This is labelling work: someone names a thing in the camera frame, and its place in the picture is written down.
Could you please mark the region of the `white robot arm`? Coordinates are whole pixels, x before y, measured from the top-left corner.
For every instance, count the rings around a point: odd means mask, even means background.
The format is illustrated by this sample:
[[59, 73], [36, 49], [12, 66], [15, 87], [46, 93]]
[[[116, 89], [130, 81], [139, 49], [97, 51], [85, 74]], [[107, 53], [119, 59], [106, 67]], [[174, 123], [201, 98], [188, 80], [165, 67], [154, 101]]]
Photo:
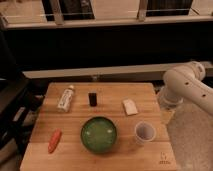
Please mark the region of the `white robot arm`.
[[205, 67], [191, 61], [173, 67], [163, 74], [164, 86], [157, 94], [161, 108], [174, 109], [187, 99], [213, 117], [213, 88], [202, 82]]

